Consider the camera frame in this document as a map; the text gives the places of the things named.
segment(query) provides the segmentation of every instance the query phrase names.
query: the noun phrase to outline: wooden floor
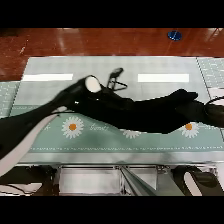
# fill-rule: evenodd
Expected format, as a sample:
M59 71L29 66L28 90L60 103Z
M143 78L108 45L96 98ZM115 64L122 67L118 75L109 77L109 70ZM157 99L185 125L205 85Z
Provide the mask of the wooden floor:
M167 33L178 30L181 41ZM0 29L0 80L20 80L32 56L159 55L224 57L223 28Z

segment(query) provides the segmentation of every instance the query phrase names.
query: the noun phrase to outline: blue object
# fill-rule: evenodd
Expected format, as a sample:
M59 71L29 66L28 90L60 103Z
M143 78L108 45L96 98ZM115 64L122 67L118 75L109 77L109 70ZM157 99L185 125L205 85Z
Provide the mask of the blue object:
M178 31L171 31L171 32L168 32L168 37L171 39L171 40L180 40L182 38L182 34Z

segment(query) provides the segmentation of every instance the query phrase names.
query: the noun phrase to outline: black cloth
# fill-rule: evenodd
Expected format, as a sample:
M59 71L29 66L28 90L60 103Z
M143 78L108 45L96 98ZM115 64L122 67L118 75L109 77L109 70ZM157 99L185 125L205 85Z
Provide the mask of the black cloth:
M148 132L170 133L190 122L176 111L176 107L189 103L198 97L196 92L179 89L172 94L144 101L121 98L111 103L104 96L103 101L88 98L81 101L75 112L93 119L106 122L119 129Z

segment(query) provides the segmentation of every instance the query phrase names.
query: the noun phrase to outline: table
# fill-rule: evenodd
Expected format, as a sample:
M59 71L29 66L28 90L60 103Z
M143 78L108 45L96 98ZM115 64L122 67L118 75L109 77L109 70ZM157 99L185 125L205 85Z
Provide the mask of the table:
M10 116L48 102L60 90L86 75L95 75L105 85L110 72L118 67L124 68L119 81L128 85L127 90L118 92L123 97L149 99L184 88L198 92L198 100L205 103L211 98L210 89L222 87L223 60L149 56L32 57L28 60ZM142 73L189 74L189 82L140 83L137 77ZM24 81L38 80L39 74L45 74L42 81ZM72 74L72 80L43 81L43 77L54 79L54 74ZM79 136L64 135L68 125L77 122L76 118L79 119L76 123L76 127L80 125ZM43 129L21 163L169 164L224 161L223 131L204 124L198 124L196 130L198 133L195 132L194 138L183 135L182 130L168 135L129 132L81 114L63 114Z

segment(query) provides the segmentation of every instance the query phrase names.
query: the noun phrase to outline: daisy yellow center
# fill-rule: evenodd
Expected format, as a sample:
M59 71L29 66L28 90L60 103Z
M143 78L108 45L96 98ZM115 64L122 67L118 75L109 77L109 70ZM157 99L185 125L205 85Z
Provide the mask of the daisy yellow center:
M70 129L71 131L74 131L74 130L76 129L76 124L70 124L70 125L69 125L69 129Z
M186 124L185 128L189 131L192 130L192 124Z

